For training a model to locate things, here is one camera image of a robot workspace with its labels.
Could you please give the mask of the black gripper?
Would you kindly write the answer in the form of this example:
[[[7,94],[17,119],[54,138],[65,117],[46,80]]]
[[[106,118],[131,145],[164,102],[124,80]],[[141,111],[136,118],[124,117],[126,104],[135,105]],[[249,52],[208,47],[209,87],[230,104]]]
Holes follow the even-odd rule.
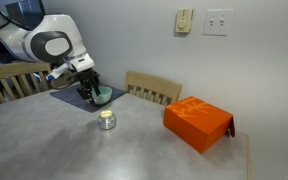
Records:
[[[89,91],[87,89],[95,90],[97,95],[100,95],[99,90],[99,76],[100,74],[93,69],[88,69],[75,74],[76,79],[80,82],[81,87],[77,89],[78,94],[82,99],[88,100],[90,98]]]

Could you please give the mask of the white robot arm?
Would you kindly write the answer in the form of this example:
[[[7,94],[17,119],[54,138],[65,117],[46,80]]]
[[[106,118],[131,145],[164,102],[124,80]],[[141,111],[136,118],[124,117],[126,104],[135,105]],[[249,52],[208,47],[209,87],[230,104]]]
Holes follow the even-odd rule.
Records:
[[[69,70],[80,82],[77,91],[81,98],[98,101],[101,92],[99,75],[93,70],[95,62],[88,54],[71,16],[44,15],[38,26],[29,30],[0,11],[0,40],[20,60],[49,64],[62,62],[51,71],[47,80],[55,80]]]

